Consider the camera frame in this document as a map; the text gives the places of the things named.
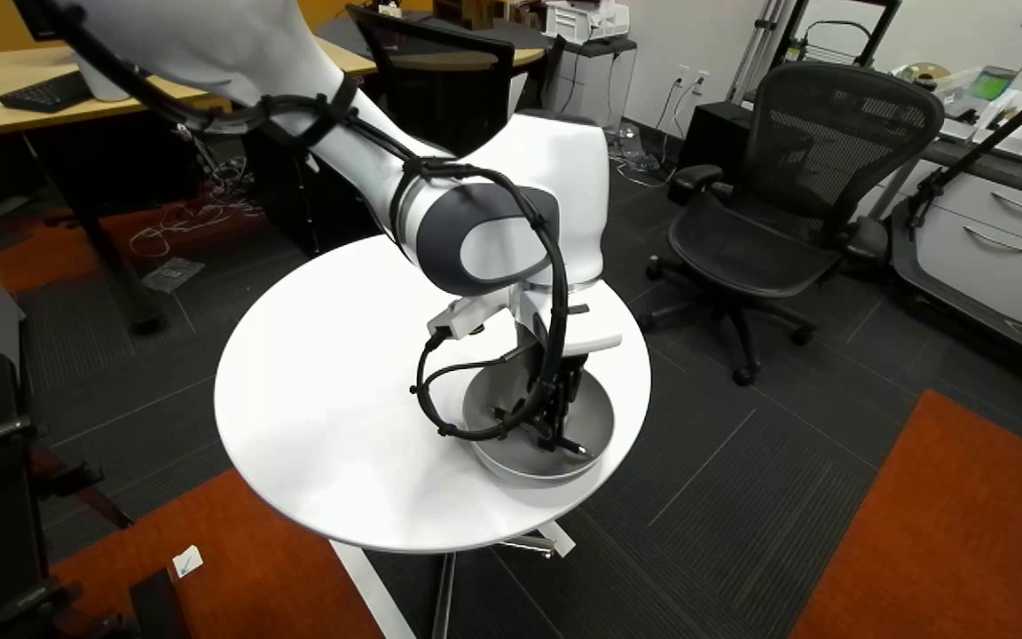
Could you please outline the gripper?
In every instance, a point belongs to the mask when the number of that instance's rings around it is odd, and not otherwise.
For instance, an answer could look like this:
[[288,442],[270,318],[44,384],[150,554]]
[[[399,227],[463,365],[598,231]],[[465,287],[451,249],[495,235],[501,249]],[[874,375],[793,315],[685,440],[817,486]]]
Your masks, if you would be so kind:
[[[544,353],[531,353],[527,356],[528,382],[527,391],[532,392],[545,363]],[[547,452],[555,452],[562,438],[563,445],[578,445],[575,436],[579,433],[578,396],[580,379],[588,360],[587,353],[578,356],[563,357],[555,380],[552,383],[553,395],[544,405],[542,412],[532,420],[536,432],[536,445]]]

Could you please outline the grey metal bowl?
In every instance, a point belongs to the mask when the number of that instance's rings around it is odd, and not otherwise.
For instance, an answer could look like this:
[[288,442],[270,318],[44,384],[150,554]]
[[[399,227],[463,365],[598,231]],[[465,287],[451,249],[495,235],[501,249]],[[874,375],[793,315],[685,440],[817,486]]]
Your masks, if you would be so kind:
[[[528,396],[527,382],[527,369],[522,361],[480,369],[463,399],[462,428],[482,431],[495,426],[499,410],[511,410]],[[579,433],[575,441],[596,453],[595,460],[579,460],[575,454],[560,448],[555,452],[540,449],[530,423],[507,433],[507,439],[475,442],[479,460],[491,472],[515,481],[560,483],[579,477],[599,464],[614,433],[612,401],[603,384],[588,371],[580,376],[578,413]]]

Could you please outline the black mesh office chair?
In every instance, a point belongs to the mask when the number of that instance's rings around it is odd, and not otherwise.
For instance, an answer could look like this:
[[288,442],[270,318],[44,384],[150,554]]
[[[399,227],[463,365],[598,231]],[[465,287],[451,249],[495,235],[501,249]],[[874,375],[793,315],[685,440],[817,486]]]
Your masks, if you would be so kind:
[[756,88],[737,181],[710,163],[676,171],[668,195],[680,210],[666,230],[673,255],[650,258],[646,275],[692,280],[695,303],[731,320],[743,351],[735,384],[750,387],[762,368],[747,311],[778,317],[791,324],[792,343],[810,343],[818,324],[783,300],[826,282],[846,262],[887,262],[888,231],[856,216],[857,206],[920,156],[942,121],[940,101],[900,78],[787,62]]

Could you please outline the black computer tower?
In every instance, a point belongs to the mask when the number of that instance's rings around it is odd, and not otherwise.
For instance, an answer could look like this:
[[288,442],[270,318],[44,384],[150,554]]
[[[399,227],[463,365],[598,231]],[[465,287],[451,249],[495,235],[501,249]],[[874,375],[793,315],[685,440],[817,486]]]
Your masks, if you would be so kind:
[[726,185],[739,185],[752,117],[749,108],[730,101],[695,106],[679,154],[678,169],[718,166]]

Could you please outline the grey cabinet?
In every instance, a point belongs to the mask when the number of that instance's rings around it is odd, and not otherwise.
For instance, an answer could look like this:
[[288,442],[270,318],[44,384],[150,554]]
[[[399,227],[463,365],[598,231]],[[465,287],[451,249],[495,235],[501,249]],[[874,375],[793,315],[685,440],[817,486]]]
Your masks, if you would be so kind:
[[555,39],[546,56],[543,108],[592,120],[617,132],[637,52],[637,43],[628,37],[585,43]]

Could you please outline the round wooden table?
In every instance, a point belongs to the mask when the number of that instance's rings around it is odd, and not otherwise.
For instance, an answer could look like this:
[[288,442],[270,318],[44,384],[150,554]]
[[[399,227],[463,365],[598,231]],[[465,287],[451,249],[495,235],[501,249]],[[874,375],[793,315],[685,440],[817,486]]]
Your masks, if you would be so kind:
[[[377,72],[372,48],[349,16],[317,25],[315,36],[329,59],[346,74],[369,75]],[[475,36],[513,44],[512,66],[519,69],[544,59],[552,43],[542,32],[502,18],[494,20],[493,28],[478,31]],[[400,69],[483,70],[498,61],[494,53],[476,50],[470,44],[457,47],[405,35],[387,35],[386,40],[384,52],[394,57],[394,65]]]

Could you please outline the white printer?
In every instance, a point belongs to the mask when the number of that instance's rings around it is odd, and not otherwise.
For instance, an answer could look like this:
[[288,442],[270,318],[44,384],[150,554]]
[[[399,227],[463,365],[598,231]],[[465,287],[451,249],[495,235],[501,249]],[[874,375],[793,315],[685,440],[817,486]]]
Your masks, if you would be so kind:
[[586,42],[628,36],[630,7],[619,0],[546,0],[545,36]]

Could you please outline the metal ladder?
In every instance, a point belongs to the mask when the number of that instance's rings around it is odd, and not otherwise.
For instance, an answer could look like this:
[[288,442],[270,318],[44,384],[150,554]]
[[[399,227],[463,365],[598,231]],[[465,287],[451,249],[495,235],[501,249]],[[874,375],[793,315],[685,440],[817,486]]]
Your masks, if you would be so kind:
[[754,88],[756,76],[770,69],[778,39],[790,20],[795,0],[764,0],[761,12],[751,25],[749,41],[727,89],[726,101],[741,105],[746,94]]

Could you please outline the white drawer cabinet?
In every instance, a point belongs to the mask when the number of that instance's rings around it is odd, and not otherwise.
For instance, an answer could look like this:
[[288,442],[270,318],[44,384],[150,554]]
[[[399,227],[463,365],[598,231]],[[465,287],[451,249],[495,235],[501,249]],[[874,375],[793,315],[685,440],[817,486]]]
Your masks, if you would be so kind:
[[908,198],[940,169],[928,159],[901,167],[860,199],[854,215],[891,219],[893,265],[911,286],[1022,338],[1022,185],[965,171],[908,229]]

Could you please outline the stand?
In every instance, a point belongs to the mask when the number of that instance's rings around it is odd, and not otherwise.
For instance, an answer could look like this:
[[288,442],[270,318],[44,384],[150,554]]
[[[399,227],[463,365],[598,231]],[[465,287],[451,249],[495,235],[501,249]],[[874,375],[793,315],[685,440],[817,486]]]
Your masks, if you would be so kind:
[[908,198],[908,214],[905,215],[904,229],[908,231],[909,241],[916,239],[916,231],[924,226],[925,216],[933,206],[934,200],[944,193],[946,186],[953,179],[965,173],[965,171],[991,150],[994,150],[998,143],[1010,137],[1018,127],[1022,126],[1022,109],[1017,115],[1010,118],[1008,122],[998,130],[995,130],[985,138],[983,142],[974,146],[969,153],[953,163],[947,169],[934,170],[932,173],[921,179],[916,193]]

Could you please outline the white cup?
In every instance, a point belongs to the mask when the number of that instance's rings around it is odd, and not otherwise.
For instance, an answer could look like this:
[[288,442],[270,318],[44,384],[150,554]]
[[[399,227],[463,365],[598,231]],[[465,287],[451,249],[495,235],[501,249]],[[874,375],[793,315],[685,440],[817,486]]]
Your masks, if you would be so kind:
[[100,70],[91,65],[80,52],[77,50],[72,50],[71,52],[78,72],[81,73],[93,98],[101,102],[106,102],[106,104],[114,104],[114,102],[130,99],[130,95],[126,90],[118,86],[113,81],[110,81],[110,78],[105,76]]

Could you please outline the black keyboard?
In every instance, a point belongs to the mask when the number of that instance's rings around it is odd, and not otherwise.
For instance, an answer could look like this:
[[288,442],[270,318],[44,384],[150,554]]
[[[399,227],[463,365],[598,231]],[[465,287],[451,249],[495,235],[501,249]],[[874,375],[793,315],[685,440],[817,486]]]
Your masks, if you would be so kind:
[[39,115],[64,112],[93,99],[81,70],[0,94],[0,104],[5,108]]

